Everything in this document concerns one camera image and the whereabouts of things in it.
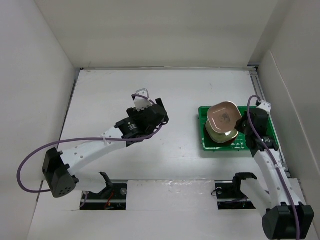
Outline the pink square panda plate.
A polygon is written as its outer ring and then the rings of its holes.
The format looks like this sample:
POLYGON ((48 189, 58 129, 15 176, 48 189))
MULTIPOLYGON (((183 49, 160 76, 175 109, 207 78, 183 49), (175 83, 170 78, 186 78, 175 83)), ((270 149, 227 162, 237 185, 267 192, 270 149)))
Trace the pink square panda plate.
POLYGON ((236 127, 238 120, 242 115, 237 107, 231 101, 224 101, 210 107, 207 111, 207 120, 212 129, 223 134, 232 131, 236 127))

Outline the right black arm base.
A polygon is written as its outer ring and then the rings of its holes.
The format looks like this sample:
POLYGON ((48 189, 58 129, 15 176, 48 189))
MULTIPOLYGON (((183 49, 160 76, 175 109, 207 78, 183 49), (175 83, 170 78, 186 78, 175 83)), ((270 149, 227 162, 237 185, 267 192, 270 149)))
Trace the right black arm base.
POLYGON ((232 180, 215 180, 215 189, 211 192, 216 197, 218 210, 253 210, 251 200, 241 191, 235 190, 232 180))

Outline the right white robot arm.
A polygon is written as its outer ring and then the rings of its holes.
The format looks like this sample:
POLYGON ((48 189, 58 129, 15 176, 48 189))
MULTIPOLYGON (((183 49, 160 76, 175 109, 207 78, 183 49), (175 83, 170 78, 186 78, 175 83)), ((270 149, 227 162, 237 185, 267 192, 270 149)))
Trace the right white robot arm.
POLYGON ((268 135, 269 114, 248 107, 237 121, 236 130, 245 136, 245 144, 258 164, 267 189, 253 173, 238 173, 231 184, 237 197, 250 199, 262 217, 262 228, 269 240, 304 240, 315 213, 298 197, 281 163, 279 146, 268 135))

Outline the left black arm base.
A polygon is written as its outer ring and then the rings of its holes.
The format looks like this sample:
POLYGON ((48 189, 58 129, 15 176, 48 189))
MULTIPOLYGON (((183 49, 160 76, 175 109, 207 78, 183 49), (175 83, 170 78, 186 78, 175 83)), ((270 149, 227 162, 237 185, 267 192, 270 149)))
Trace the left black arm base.
POLYGON ((82 193, 79 209, 82 211, 124 211, 127 206, 128 181, 112 181, 105 172, 103 189, 98 193, 85 191, 82 193))

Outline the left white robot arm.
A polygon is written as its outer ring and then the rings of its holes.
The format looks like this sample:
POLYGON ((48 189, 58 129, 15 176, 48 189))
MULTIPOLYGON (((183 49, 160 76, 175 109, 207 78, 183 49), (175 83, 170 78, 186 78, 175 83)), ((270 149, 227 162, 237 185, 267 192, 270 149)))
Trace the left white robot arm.
POLYGON ((54 198, 64 197, 76 188, 80 182, 76 174, 85 166, 111 152, 152 138, 169 122, 161 98, 152 101, 144 96, 142 99, 146 101, 144 107, 127 109, 128 117, 100 137, 87 138, 68 150, 58 151, 53 147, 46 152, 42 172, 54 198))

